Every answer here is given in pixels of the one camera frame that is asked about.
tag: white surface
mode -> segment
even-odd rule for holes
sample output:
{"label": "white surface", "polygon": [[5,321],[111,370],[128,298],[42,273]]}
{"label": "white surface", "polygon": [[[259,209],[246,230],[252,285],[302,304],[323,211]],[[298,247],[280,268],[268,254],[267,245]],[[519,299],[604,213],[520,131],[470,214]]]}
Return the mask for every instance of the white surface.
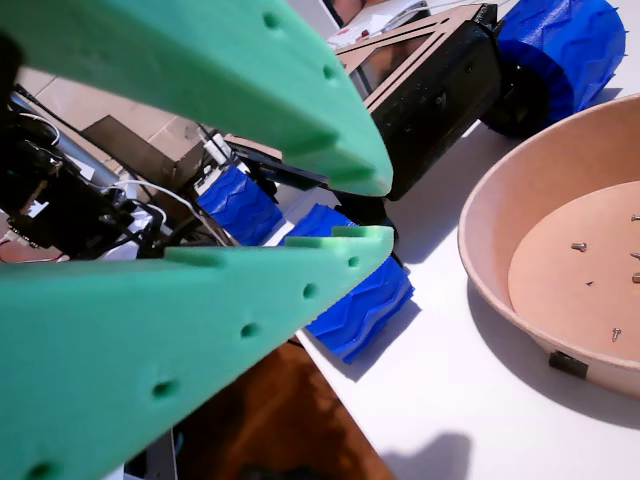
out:
{"label": "white surface", "polygon": [[[603,99],[640,90],[640,4],[611,3],[631,33]],[[416,291],[366,358],[337,368],[301,341],[401,480],[640,478],[640,401],[547,367],[529,337],[468,286],[460,210],[515,144],[479,125],[389,204]]]}
{"label": "white surface", "polygon": [[322,38],[328,38],[338,30],[338,24],[322,0],[287,0]]}

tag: brown bowl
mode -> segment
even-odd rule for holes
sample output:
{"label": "brown bowl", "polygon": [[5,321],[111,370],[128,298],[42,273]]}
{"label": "brown bowl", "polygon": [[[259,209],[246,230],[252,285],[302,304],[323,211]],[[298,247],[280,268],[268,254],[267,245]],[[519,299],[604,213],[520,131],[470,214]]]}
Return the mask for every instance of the brown bowl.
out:
{"label": "brown bowl", "polygon": [[[532,255],[529,262],[531,271],[537,269],[536,274],[541,274],[541,270],[544,270],[540,267],[541,260],[545,260],[552,269],[558,269],[558,272],[553,271],[548,275],[552,280],[550,284],[555,281],[554,289],[562,290],[565,284],[575,285],[576,281],[580,281],[582,290],[567,287],[566,292],[554,290],[550,293],[544,291],[544,288],[549,290],[548,286],[532,283],[525,288],[518,282],[527,275],[518,276],[517,272],[510,272],[510,269],[517,250],[521,259],[526,258],[522,257],[519,250],[527,243],[523,239],[536,229],[539,232],[537,225],[543,219],[546,222],[552,212],[557,216],[557,210],[569,202],[582,202],[582,197],[592,192],[638,180],[640,96],[632,96],[570,117],[510,152],[474,188],[462,211],[458,233],[460,255],[469,278],[493,308],[526,331],[546,351],[551,354],[562,352],[588,366],[587,380],[636,398],[640,398],[640,284],[635,286],[637,290],[632,291],[634,285],[631,275],[626,273],[623,274],[626,283],[622,287],[614,287],[605,279],[616,272],[616,275],[620,271],[626,272],[624,269],[636,268],[628,262],[640,261],[612,248],[594,247],[593,251],[587,253],[576,252],[571,250],[570,243],[565,242],[566,232],[558,232],[556,230],[562,228],[556,228],[547,233],[563,239],[562,251],[549,253],[557,257],[553,257],[551,263],[549,259]],[[635,213],[640,214],[640,192],[636,198]],[[630,216],[626,215],[624,221],[616,220],[613,229],[619,226],[621,231],[627,232],[631,224]],[[602,237],[594,239],[594,245],[627,235],[611,231],[605,225],[604,217],[607,215],[600,214],[599,217],[594,214],[592,217],[603,217],[604,222],[602,228],[592,225],[592,236]],[[640,251],[640,222],[635,224],[638,227]],[[602,281],[596,281],[592,287],[584,286],[585,278],[576,280],[581,275],[575,267],[578,261],[576,255],[590,255],[580,258],[594,260],[596,266],[593,266],[591,273]],[[609,265],[615,265],[620,271],[609,271],[614,268],[609,268]],[[640,272],[640,263],[636,271]],[[539,277],[532,274],[525,280],[531,282],[532,278]],[[519,288],[517,301],[514,288]],[[586,320],[583,313],[590,309],[585,308],[585,302],[594,301],[594,293],[608,299],[616,313],[611,316],[591,315]],[[520,314],[514,310],[512,295]],[[535,308],[520,308],[523,304],[528,304],[524,307]],[[618,308],[626,312],[626,317],[618,316]],[[521,315],[522,312],[534,310],[538,313],[564,313],[555,318],[550,318],[552,314],[548,317],[527,314],[527,318]],[[616,322],[621,322],[623,333],[620,340],[613,342],[611,327],[618,326]]]}

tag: wire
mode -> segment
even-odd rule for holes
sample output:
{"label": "wire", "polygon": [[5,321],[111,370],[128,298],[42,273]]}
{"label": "wire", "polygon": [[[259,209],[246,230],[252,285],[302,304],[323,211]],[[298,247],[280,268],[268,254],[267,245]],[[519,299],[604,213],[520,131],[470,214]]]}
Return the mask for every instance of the wire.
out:
{"label": "wire", "polygon": [[[143,205],[144,205],[144,203],[143,203],[143,202],[141,202],[140,200],[137,200],[137,199],[135,199],[135,198],[131,199],[131,201],[132,201],[133,203],[137,204],[138,206],[140,206],[140,204],[143,204]],[[157,212],[160,212],[160,215],[162,215],[162,223],[167,223],[167,213],[166,213],[164,210],[162,210],[162,209],[161,209],[160,207],[158,207],[157,205],[149,205],[149,204],[146,204],[146,206],[147,206],[147,207],[149,207],[149,208],[153,208],[153,209],[154,209],[155,211],[157,211]]]}
{"label": "wire", "polygon": [[[0,241],[0,247],[6,245],[7,243],[11,243],[12,241],[13,240],[8,240],[8,239],[4,238],[3,240]],[[53,258],[43,258],[41,260],[25,260],[23,262],[7,262],[4,258],[0,257],[0,263],[8,263],[8,264],[47,263],[47,262],[55,262],[56,260],[60,260],[62,257],[64,257],[64,253],[61,253],[57,257],[53,257]]]}
{"label": "wire", "polygon": [[[506,5],[509,2],[513,2],[514,0],[502,0],[502,2],[498,3],[498,7],[502,7],[503,5]],[[399,15],[397,17],[392,18],[391,20],[393,20],[393,24],[397,24],[398,21],[402,20],[403,18],[409,16],[409,15],[414,15],[418,12],[422,12],[424,10],[433,10],[434,8],[443,8],[443,7],[451,7],[454,5],[459,5],[461,3],[466,3],[468,2],[468,0],[455,0],[453,2],[449,2],[449,3],[443,3],[441,5],[431,5],[431,6],[426,6],[426,7],[419,7],[419,8],[414,8],[413,10],[407,10],[406,12],[404,12],[402,15]],[[471,2],[471,3],[467,3],[468,5],[482,5],[485,2]],[[380,33],[387,33],[388,31],[391,31],[393,29],[389,29],[387,30],[387,26],[385,25],[384,27],[382,27],[380,30],[376,30],[373,33],[370,33],[369,35],[367,35],[366,37],[363,37],[361,39],[369,39],[372,38]]]}
{"label": "wire", "polygon": [[204,227],[207,230],[209,230],[211,235],[213,235],[214,238],[217,241],[219,241],[222,245],[226,245],[227,244],[227,242],[225,242],[222,238],[220,238],[218,233],[213,228],[211,228],[211,226],[206,221],[206,219],[202,215],[200,215],[198,212],[196,212],[196,210],[193,208],[193,205],[191,205],[191,203],[187,202],[184,198],[179,197],[177,194],[175,194],[171,190],[168,190],[168,189],[166,189],[164,187],[161,187],[159,185],[156,185],[154,183],[147,182],[145,180],[122,180],[120,182],[114,183],[112,187],[107,187],[107,188],[120,187],[120,186],[123,186],[123,185],[128,185],[130,183],[133,183],[135,185],[147,185],[147,186],[149,186],[151,188],[155,188],[156,190],[161,191],[162,193],[166,193],[170,197],[175,198],[178,202],[182,203],[185,207],[187,207],[189,209],[189,211],[193,214],[194,217],[196,217],[198,220],[200,220],[202,222]]}
{"label": "wire", "polygon": [[[77,135],[79,135],[81,138],[83,138],[84,140],[86,140],[87,142],[91,143],[92,145],[95,145],[96,147],[98,147],[100,150],[102,150],[104,153],[106,153],[107,155],[109,155],[111,158],[113,158],[118,164],[120,164],[122,166],[122,168],[124,168],[127,173],[129,173],[129,175],[131,175],[134,179],[139,180],[140,175],[138,174],[138,172],[136,172],[131,166],[127,165],[124,161],[120,160],[117,156],[113,155],[106,147],[104,147],[103,145],[100,145],[98,143],[95,142],[95,140],[91,139],[91,137],[89,137],[89,135],[85,134],[84,132],[82,132],[81,130],[78,130],[76,127],[74,127],[73,125],[71,125],[69,122],[67,122],[66,120],[60,118],[58,115],[56,115],[52,110],[50,110],[46,105],[44,105],[40,100],[38,100],[36,97],[34,97],[31,93],[29,93],[27,91],[26,88],[24,88],[22,85],[20,85],[19,83],[16,83],[14,85],[14,90],[19,93],[20,95],[22,95],[24,98],[26,98],[27,100],[29,100],[32,103],[35,103],[38,107],[40,107],[42,110],[44,110],[46,113],[48,113],[51,117],[53,117],[55,120],[57,120],[58,122],[60,122],[62,125],[64,125],[65,127],[67,127],[69,130],[73,131],[74,133],[76,133]],[[147,190],[147,188],[143,185],[142,186],[142,190],[144,191],[144,193],[147,194],[147,196],[149,197],[149,201],[151,203],[153,203],[154,205],[157,204],[157,202],[153,199],[153,197],[151,196],[151,192],[149,192],[149,190]]]}
{"label": "wire", "polygon": [[56,138],[54,138],[53,142],[51,142],[52,146],[57,145],[58,142],[60,141],[60,130],[58,130],[58,127],[56,127],[49,120],[39,117],[38,115],[34,115],[33,113],[19,113],[18,116],[30,118],[31,120],[37,120],[38,122],[42,122],[48,125],[49,127],[53,128],[54,132],[56,132]]}

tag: white cable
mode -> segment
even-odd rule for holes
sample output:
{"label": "white cable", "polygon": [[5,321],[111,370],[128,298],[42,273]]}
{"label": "white cable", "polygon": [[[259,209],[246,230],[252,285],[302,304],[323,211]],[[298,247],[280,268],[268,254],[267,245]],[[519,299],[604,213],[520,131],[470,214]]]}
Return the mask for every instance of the white cable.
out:
{"label": "white cable", "polygon": [[117,187],[121,187],[123,185],[128,185],[130,183],[133,183],[135,185],[146,185],[147,187],[155,188],[156,190],[159,190],[160,192],[166,193],[170,197],[175,198],[177,201],[179,201],[185,207],[187,207],[189,209],[189,211],[193,214],[194,217],[196,217],[198,220],[200,220],[202,222],[204,227],[207,230],[209,230],[209,233],[211,233],[211,235],[213,235],[213,237],[216,240],[218,240],[221,245],[225,245],[226,242],[224,241],[224,239],[220,238],[220,235],[218,235],[218,233],[213,228],[211,228],[209,226],[209,223],[206,221],[206,219],[202,215],[200,215],[198,212],[195,211],[195,209],[193,208],[193,205],[191,205],[189,202],[187,202],[184,198],[181,198],[178,195],[176,195],[171,190],[167,190],[166,188],[161,187],[161,186],[156,185],[156,184],[151,183],[151,182],[145,182],[144,180],[121,180],[119,182],[114,183],[113,186],[107,187],[107,188],[114,188],[114,187],[117,188]]}
{"label": "white cable", "polygon": [[[424,11],[424,10],[431,10],[431,9],[434,9],[434,8],[451,7],[451,6],[453,6],[453,5],[459,5],[459,4],[461,4],[461,3],[465,3],[465,2],[468,2],[468,1],[469,1],[469,0],[455,0],[455,1],[453,1],[453,2],[443,3],[443,4],[441,4],[441,5],[432,5],[432,6],[428,6],[428,5],[427,5],[426,7],[414,8],[413,10],[407,10],[406,12],[404,12],[404,14],[402,14],[402,15],[400,15],[400,16],[398,16],[398,17],[394,17],[394,18],[392,18],[391,20],[393,21],[393,23],[394,23],[394,24],[396,24],[398,21],[402,20],[403,18],[405,18],[405,17],[407,17],[407,16],[409,16],[409,15],[413,15],[413,14],[418,13],[418,12],[422,12],[422,11]],[[514,0],[502,0],[502,2],[498,3],[498,7],[502,7],[503,5],[506,5],[507,3],[509,3],[509,2],[513,2],[513,1],[514,1]],[[472,2],[472,3],[468,3],[467,5],[481,5],[481,4],[483,4],[483,3],[486,3],[486,2]],[[370,33],[369,35],[367,35],[366,37],[362,38],[361,40],[364,40],[364,39],[370,39],[370,38],[375,37],[376,35],[378,35],[378,34],[380,34],[380,33],[387,33],[387,32],[390,32],[391,30],[394,30],[395,28],[392,28],[392,29],[390,29],[390,30],[387,30],[387,26],[385,25],[385,26],[384,26],[384,27],[382,27],[380,30],[377,30],[377,31],[375,31],[375,32],[373,32],[373,33]]]}
{"label": "white cable", "polygon": [[151,203],[147,203],[146,206],[149,207],[149,208],[153,208],[157,212],[160,212],[160,214],[162,215],[162,223],[167,223],[167,213],[164,210],[162,210],[157,205],[153,205]]}
{"label": "white cable", "polygon": [[51,142],[51,145],[57,145],[58,141],[60,141],[60,130],[58,130],[58,127],[56,127],[53,123],[51,123],[46,118],[42,118],[42,117],[40,117],[38,115],[34,115],[33,113],[20,113],[19,116],[30,118],[31,120],[36,120],[38,122],[45,123],[45,124],[49,125],[51,128],[53,128],[53,130],[56,132],[56,138],[53,140],[53,142]]}

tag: metal bolt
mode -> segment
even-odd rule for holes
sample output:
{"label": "metal bolt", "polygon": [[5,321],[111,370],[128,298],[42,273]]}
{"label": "metal bolt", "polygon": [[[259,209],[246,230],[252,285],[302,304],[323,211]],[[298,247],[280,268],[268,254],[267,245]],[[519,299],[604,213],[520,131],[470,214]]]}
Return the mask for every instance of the metal bolt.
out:
{"label": "metal bolt", "polygon": [[100,220],[102,223],[106,223],[107,225],[114,225],[116,223],[114,218],[109,214],[100,215],[100,217],[98,217],[98,220]]}
{"label": "metal bolt", "polygon": [[580,250],[581,252],[586,252],[587,251],[587,244],[586,243],[572,243],[571,244],[571,248],[573,248],[574,250]]}
{"label": "metal bolt", "polygon": [[435,100],[436,105],[444,105],[444,102],[446,101],[446,99],[447,99],[447,94],[444,92],[440,92]]}

